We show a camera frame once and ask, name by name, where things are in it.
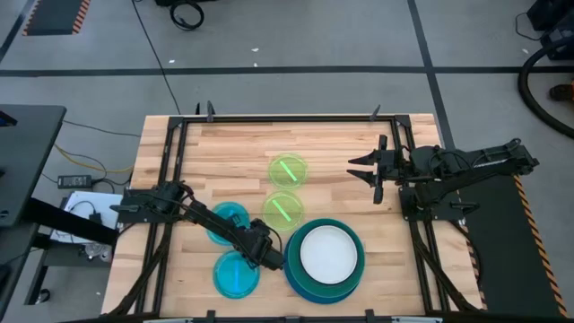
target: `yellow cable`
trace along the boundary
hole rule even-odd
[[[62,147],[60,147],[60,146],[57,145],[57,144],[54,144],[54,146],[55,146],[56,149],[62,154],[62,156],[64,156],[64,157],[65,157],[68,161],[70,161],[71,163],[74,163],[74,164],[76,164],[76,165],[79,165],[79,166],[82,166],[82,167],[85,167],[85,168],[89,168],[89,169],[92,169],[92,170],[99,170],[99,171],[104,171],[104,172],[107,171],[107,172],[111,172],[111,173],[122,173],[122,172],[130,171],[130,170],[132,170],[132,169],[134,168],[134,166],[130,166],[130,167],[124,168],[123,170],[103,170],[103,169],[101,169],[101,168],[99,168],[99,167],[92,166],[92,165],[90,165],[90,164],[86,164],[86,163],[83,163],[83,162],[80,162],[80,161],[76,161],[76,160],[74,160],[72,157],[70,157],[70,156],[65,152],[65,150],[62,149]]]

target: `petri dish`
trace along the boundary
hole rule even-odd
[[[235,225],[240,227],[244,226],[249,228],[249,213],[242,205],[235,202],[223,202],[216,205],[212,212],[219,215],[223,219],[232,219]],[[207,230],[209,239],[218,245],[231,246],[231,242],[220,237],[219,235]]]
[[[288,231],[301,222],[304,215],[300,199],[289,191],[275,192],[263,203],[263,220],[277,231]]]
[[[251,294],[259,283],[259,267],[250,268],[238,251],[224,253],[213,268],[213,284],[217,291],[230,299],[242,299]]]
[[[307,180],[307,163],[297,154],[280,154],[269,164],[269,179],[278,188],[298,188]]]

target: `black table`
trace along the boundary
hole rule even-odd
[[[8,276],[0,284],[2,319],[30,248],[53,249],[59,253],[70,249],[38,233],[40,224],[109,245],[115,244],[117,232],[31,197],[62,126],[65,108],[0,105],[0,111],[17,120],[13,127],[0,127],[0,170],[3,172],[0,177],[0,265],[10,267]],[[41,268],[45,268],[46,254]],[[39,286],[32,284],[31,290],[26,303],[35,301]]]

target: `black floor line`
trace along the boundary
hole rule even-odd
[[[424,31],[422,30],[422,22],[421,16],[419,15],[419,9],[416,7],[414,0],[408,0],[407,3],[409,5],[409,11],[411,12],[411,18],[413,19],[414,33],[416,35],[417,41],[419,42],[422,63],[427,68],[426,75],[427,79],[429,80],[430,95],[432,95],[434,108],[437,111],[437,119],[439,120],[439,130],[442,134],[442,140],[446,148],[455,148],[455,140],[452,137],[450,125],[448,124],[447,111],[445,110],[445,105],[442,101],[442,96],[440,95],[437,75],[432,68],[431,53],[429,52],[427,40],[425,39]]]
[[[14,41],[16,35],[18,34],[18,31],[20,30],[20,27],[26,20],[26,15],[28,14],[28,11],[34,4],[34,1],[35,0],[26,1],[26,4],[24,5],[22,10],[20,11],[20,14],[18,15],[18,19],[16,19],[16,22],[10,29],[8,36],[6,36],[6,39],[4,40],[2,47],[0,47],[0,63],[2,63],[4,56],[6,56],[6,53],[8,52],[8,48],[10,48],[10,45],[12,45],[12,42]]]
[[[518,74],[521,66],[270,66],[270,67],[192,67],[169,68],[166,75],[238,74]],[[531,73],[574,73],[574,66],[538,66]],[[154,76],[159,68],[0,70],[0,77],[41,76]]]

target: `stacked bowls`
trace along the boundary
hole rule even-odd
[[[333,219],[306,223],[289,239],[284,272],[293,290],[308,301],[332,304],[345,299],[365,269],[361,240]]]

